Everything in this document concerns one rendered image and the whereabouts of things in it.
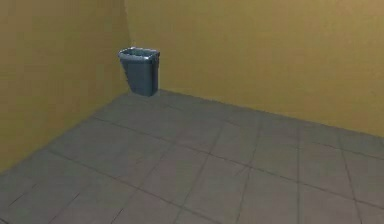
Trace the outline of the blue-grey waste bin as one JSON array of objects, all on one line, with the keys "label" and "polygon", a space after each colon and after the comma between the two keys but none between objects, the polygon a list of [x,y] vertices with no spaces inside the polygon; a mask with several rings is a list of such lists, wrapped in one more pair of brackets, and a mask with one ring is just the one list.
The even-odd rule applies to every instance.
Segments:
[{"label": "blue-grey waste bin", "polygon": [[160,52],[130,47],[118,52],[131,91],[141,96],[153,96],[158,91]]}]

